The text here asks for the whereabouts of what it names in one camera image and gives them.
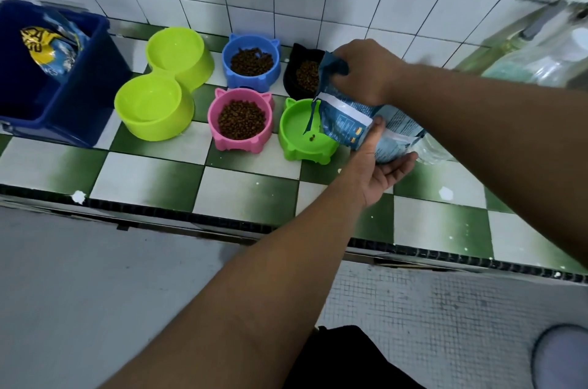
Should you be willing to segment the person's right hand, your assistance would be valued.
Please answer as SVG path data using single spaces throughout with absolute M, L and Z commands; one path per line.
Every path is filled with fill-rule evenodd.
M 368 106 L 401 103 L 409 64 L 373 39 L 355 39 L 339 48 L 354 48 L 357 57 L 357 90 L 342 92 L 338 89 L 342 94 Z

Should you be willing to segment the person's left hand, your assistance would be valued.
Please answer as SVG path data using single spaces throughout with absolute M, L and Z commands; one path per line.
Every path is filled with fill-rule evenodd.
M 343 188 L 354 195 L 361 208 L 375 204 L 385 192 L 415 167 L 417 153 L 409 152 L 388 163 L 377 163 L 375 153 L 353 151 L 340 178 Z

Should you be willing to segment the blue pet food bag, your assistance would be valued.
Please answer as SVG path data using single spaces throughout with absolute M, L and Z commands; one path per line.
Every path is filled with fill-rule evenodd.
M 331 75 L 347 75 L 348 64 L 326 51 L 318 67 L 318 88 L 311 102 L 311 116 L 305 133 L 312 130 L 318 110 L 320 131 L 352 150 L 360 148 L 373 119 L 380 116 L 385 130 L 376 146 L 378 164 L 393 162 L 409 152 L 426 134 L 425 129 L 404 112 L 391 105 L 367 106 L 342 94 L 331 82 Z

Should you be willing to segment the person's right forearm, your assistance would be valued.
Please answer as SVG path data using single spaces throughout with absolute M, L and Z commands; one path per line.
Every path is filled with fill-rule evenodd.
M 588 268 L 588 91 L 395 62 L 387 100 Z

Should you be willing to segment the person's left forearm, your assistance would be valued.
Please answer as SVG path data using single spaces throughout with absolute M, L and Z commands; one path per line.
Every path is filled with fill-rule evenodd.
M 277 389 L 326 302 L 368 188 L 338 177 L 227 263 L 100 389 Z

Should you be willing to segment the brown kibble heap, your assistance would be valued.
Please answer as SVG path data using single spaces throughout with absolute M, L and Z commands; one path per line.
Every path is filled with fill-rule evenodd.
M 295 77 L 298 86 L 314 95 L 319 86 L 319 63 L 304 60 L 296 70 Z
M 265 112 L 254 102 L 232 100 L 217 118 L 218 132 L 227 139 L 247 140 L 266 126 Z
M 230 68 L 235 74 L 253 77 L 266 74 L 274 67 L 274 64 L 272 55 L 258 47 L 239 48 L 231 57 Z

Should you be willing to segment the black cat-ear pet bowl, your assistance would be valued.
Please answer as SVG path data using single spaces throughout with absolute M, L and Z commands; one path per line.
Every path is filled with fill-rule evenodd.
M 283 86 L 287 94 L 294 100 L 312 99 L 314 95 L 309 94 L 296 82 L 295 72 L 304 60 L 316 61 L 320 64 L 325 55 L 324 50 L 307 49 L 301 44 L 295 43 L 289 55 L 289 61 L 283 76 Z

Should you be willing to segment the blue cat-ear pet bowl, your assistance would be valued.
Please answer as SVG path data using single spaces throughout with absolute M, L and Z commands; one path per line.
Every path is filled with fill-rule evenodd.
M 228 88 L 268 92 L 281 74 L 280 58 L 281 44 L 278 39 L 232 33 L 222 50 Z

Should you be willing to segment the pink cat-ear pet bowl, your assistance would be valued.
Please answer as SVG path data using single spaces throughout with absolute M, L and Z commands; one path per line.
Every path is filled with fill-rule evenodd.
M 225 105 L 230 101 L 247 101 L 256 103 L 266 114 L 266 126 L 261 133 L 247 140 L 231 140 L 218 132 L 217 118 Z M 215 99 L 209 106 L 208 124 L 212 139 L 218 150 L 244 150 L 260 153 L 270 139 L 273 131 L 273 110 L 275 102 L 270 92 L 260 93 L 250 88 L 215 89 Z

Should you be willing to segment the lime green double pet bowl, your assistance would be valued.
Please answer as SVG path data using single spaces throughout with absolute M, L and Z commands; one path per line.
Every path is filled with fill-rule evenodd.
M 118 90 L 115 111 L 141 140 L 172 139 L 192 121 L 192 92 L 210 79 L 215 63 L 202 36 L 183 27 L 156 32 L 146 44 L 145 56 L 151 72 Z

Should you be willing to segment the large clear plastic bottle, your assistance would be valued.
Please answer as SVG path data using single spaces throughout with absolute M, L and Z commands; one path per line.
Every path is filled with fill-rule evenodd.
M 563 1 L 547 6 L 526 27 L 456 70 L 485 78 L 565 88 L 574 69 L 588 59 L 588 28 L 575 25 L 551 40 L 533 43 L 565 7 Z

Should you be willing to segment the person's black shorts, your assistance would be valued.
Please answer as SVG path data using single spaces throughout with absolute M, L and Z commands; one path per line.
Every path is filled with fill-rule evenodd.
M 425 389 L 391 364 L 358 327 L 318 327 L 309 336 L 283 389 Z

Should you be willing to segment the dark blue plastic bin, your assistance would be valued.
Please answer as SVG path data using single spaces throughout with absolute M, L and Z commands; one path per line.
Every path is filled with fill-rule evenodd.
M 22 38 L 31 30 L 70 30 L 87 40 L 69 71 L 51 75 L 37 64 Z M 43 7 L 23 0 L 0 2 L 0 126 L 31 139 L 94 146 L 114 110 L 115 95 L 132 72 L 100 14 Z

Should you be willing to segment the blue yellow foil bag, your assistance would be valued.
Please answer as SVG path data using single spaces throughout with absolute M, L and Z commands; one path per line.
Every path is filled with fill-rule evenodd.
M 41 70 L 64 84 L 79 53 L 89 44 L 90 36 L 58 11 L 47 9 L 42 18 L 48 28 L 22 28 L 21 39 Z

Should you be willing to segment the person's white shoe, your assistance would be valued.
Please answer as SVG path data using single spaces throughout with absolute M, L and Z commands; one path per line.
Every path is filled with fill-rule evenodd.
M 588 328 L 545 330 L 533 347 L 531 375 L 533 389 L 588 389 Z

